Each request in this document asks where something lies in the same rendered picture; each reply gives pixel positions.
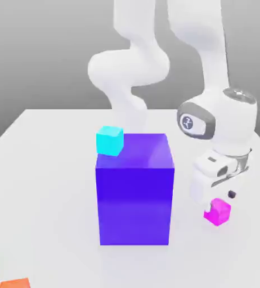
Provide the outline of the small orange cube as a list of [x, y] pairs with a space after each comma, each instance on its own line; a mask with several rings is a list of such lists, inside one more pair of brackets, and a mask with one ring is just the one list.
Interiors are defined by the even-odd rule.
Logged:
[[31, 288], [28, 278], [2, 281], [0, 288]]

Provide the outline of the large purple box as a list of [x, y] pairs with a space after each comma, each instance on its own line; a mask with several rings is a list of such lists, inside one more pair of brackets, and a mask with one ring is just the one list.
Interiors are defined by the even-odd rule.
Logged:
[[99, 154], [96, 191], [101, 245], [168, 245], [174, 162], [162, 133], [125, 134], [118, 156]]

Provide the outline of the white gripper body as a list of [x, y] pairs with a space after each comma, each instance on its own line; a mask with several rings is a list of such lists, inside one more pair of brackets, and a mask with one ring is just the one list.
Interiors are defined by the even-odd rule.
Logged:
[[249, 167], [239, 174], [227, 175], [218, 179], [207, 177], [195, 169], [190, 182], [190, 196], [204, 211], [207, 211], [209, 202], [215, 198], [220, 198], [230, 205], [235, 205], [245, 191], [248, 171]]

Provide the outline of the small magenta cube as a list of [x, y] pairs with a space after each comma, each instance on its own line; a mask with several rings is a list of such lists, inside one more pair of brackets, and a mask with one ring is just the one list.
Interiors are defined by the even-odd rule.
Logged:
[[204, 218], [215, 226], [220, 226], [229, 220], [230, 213], [231, 205], [220, 198], [215, 198], [210, 203], [210, 211], [204, 212]]

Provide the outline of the small cyan cube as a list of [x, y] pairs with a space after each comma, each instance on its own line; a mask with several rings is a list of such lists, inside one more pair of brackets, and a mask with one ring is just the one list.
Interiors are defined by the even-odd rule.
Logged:
[[124, 147], [124, 130], [121, 127], [103, 126], [96, 133], [98, 154], [118, 156]]

